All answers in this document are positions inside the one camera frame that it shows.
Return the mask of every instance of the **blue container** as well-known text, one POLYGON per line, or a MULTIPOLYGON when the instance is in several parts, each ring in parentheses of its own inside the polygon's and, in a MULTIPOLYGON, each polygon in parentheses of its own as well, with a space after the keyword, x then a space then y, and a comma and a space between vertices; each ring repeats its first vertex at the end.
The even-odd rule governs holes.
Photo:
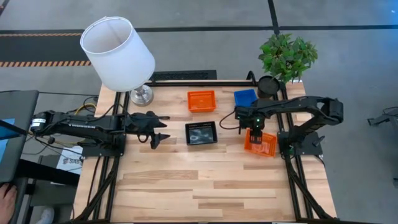
POLYGON ((256 92, 253 89, 235 91, 234 96, 236 106, 251 106, 251 103, 257 99, 256 92))

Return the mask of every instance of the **table lamp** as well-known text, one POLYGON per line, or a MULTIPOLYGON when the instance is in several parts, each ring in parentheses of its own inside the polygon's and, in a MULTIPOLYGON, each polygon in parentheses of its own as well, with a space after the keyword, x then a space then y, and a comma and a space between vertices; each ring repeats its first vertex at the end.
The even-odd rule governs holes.
POLYGON ((131 91, 137 106, 151 103, 153 91, 144 84, 155 70, 155 58, 130 21, 104 17, 84 31, 80 45, 106 87, 131 91))

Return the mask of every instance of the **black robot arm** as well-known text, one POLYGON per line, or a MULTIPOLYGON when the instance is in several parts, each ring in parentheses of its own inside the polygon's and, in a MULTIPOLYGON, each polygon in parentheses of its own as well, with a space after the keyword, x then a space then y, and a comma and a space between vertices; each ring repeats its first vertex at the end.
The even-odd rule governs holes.
POLYGON ((34 115, 30 130, 35 137, 59 133, 85 138, 84 141, 78 142, 78 145, 83 147, 84 150, 87 149, 91 152, 97 150, 99 156, 116 156, 124 152, 126 134, 137 135, 140 142, 146 142, 150 137, 152 149, 155 149, 161 140, 170 137, 167 134, 155 133, 154 128, 167 127, 159 119, 170 118, 166 116, 158 117, 152 111, 148 111, 146 114, 117 114, 99 118, 92 115, 79 116, 44 111, 34 115))
POLYGON ((273 114, 309 112, 313 118, 301 126, 294 126, 289 131, 290 142, 302 142, 312 132, 324 125, 336 125, 343 122, 343 104, 337 99, 319 96, 301 96, 291 100, 271 101, 258 99, 251 107, 237 106, 235 108, 235 119, 239 120, 241 128, 250 128, 251 142, 261 143, 262 129, 265 119, 273 114))

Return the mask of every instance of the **wooden tabletop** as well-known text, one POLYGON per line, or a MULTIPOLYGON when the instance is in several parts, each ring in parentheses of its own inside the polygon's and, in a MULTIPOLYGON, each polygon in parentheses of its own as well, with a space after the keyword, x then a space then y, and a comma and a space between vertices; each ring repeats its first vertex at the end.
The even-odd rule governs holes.
MULTIPOLYGON (((156 150, 128 136, 121 158, 114 197, 112 222, 259 222, 292 221, 294 211, 284 161, 279 152, 273 158, 244 151, 245 131, 225 130, 218 126, 222 117, 234 109, 234 91, 247 87, 155 87, 153 102, 137 107, 130 101, 130 113, 152 110, 158 116, 170 116, 167 128, 156 132, 171 135, 156 150), (187 109, 187 91, 216 91, 217 109, 211 113, 191 113, 187 109), (218 143, 187 146, 185 124, 215 121, 218 143)), ((289 98, 305 94, 302 83, 287 84, 289 98)), ((103 114, 114 103, 115 92, 101 88, 96 114, 103 114)), ((302 124, 309 114, 293 114, 302 124)), ((238 121, 230 116, 225 126, 238 121)), ((264 132, 279 131, 276 116, 266 120, 264 132)), ((327 176, 314 156, 302 156, 309 191, 330 215, 335 216, 327 176)), ((84 161, 75 198, 75 213, 85 208, 96 158, 84 161)), ((101 166, 97 171, 99 180, 101 166)), ((297 189, 302 216, 302 194, 297 189)), ((104 216, 104 196, 101 215, 104 216)))

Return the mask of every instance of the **orange container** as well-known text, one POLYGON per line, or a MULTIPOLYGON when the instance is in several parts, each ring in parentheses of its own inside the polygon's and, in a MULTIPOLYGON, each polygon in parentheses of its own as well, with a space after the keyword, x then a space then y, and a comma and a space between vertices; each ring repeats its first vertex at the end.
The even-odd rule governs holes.
POLYGON ((262 134, 261 144, 250 143, 250 129, 247 128, 246 139, 244 140, 244 150, 258 154, 260 156, 274 157, 276 144, 277 144, 276 136, 267 133, 262 134))
POLYGON ((216 109, 214 90, 188 91, 188 110, 191 112, 211 112, 216 109))

